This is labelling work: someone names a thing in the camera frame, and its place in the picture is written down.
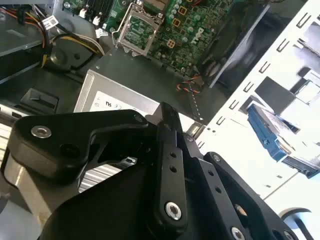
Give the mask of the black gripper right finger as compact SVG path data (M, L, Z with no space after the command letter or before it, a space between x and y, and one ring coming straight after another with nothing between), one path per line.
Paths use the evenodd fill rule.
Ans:
M181 133L188 226L182 240L296 240L296 234L216 152Z

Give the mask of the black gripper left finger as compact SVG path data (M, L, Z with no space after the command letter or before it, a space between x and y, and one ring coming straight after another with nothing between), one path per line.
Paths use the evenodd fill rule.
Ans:
M158 193L184 183L179 114L161 103L152 123L132 109L26 116L11 130L1 174L42 230L63 203L130 167L152 166Z

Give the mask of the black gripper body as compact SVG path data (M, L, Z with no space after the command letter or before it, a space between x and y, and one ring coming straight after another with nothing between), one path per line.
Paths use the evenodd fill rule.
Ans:
M153 166L132 166L59 206L42 240L223 240L225 224L214 200L214 166L183 165L184 182L158 193Z

